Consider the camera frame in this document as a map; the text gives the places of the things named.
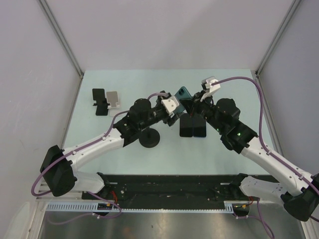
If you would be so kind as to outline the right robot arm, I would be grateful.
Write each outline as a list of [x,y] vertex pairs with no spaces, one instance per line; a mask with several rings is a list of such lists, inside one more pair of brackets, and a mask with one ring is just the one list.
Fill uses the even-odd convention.
[[255,131],[239,120],[240,110],[233,99],[201,100],[198,96],[181,100],[188,114],[200,115],[221,136],[228,150],[252,160],[276,182],[239,174],[230,195],[241,200],[246,195],[279,204],[294,218],[306,222],[319,205],[319,177],[299,169],[262,142]]

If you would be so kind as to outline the black folding phone stand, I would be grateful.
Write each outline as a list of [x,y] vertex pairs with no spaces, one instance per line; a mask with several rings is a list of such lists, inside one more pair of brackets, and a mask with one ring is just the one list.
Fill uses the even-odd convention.
[[93,100],[95,101],[93,106],[96,107],[96,116],[107,116],[109,114],[109,103],[106,99],[104,89],[92,89]]

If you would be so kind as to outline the teal-edged phone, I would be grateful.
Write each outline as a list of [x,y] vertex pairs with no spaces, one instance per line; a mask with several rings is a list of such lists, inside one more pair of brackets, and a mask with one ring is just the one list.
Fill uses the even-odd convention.
[[181,103],[181,100],[190,100],[192,95],[189,93],[188,89],[185,86],[182,86],[177,93],[174,95],[179,102],[179,106],[176,108],[176,113],[182,113],[185,111],[184,106]]

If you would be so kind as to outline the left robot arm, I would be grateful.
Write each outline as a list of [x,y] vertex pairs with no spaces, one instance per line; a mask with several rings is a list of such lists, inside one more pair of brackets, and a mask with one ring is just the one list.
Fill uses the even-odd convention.
[[156,93],[156,105],[149,99],[138,99],[120,120],[113,119],[103,134],[76,146],[61,149],[58,145],[48,149],[42,166],[41,177],[49,192],[55,197],[73,189],[92,192],[99,199],[109,196],[110,186],[101,173],[84,173],[80,168],[109,151],[123,148],[138,140],[148,127],[162,121],[172,126],[178,118],[181,106],[179,94]]

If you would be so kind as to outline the white phone stand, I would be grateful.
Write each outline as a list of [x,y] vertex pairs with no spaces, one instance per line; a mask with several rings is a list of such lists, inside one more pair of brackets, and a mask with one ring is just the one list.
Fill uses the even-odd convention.
[[106,92],[106,100],[108,103],[108,115],[114,117],[117,113],[120,112],[121,104],[117,91],[108,91]]

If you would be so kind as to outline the black pole phone stand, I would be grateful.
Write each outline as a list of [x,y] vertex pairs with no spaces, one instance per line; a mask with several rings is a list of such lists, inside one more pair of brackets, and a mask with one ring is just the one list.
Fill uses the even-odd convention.
[[160,134],[156,129],[147,127],[142,131],[139,142],[145,148],[156,147],[160,142]]

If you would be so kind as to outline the blue-edged black phone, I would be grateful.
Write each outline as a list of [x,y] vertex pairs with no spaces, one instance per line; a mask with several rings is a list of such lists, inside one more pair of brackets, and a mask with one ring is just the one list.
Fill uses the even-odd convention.
[[206,135],[206,121],[201,117],[193,118],[193,137],[205,138]]

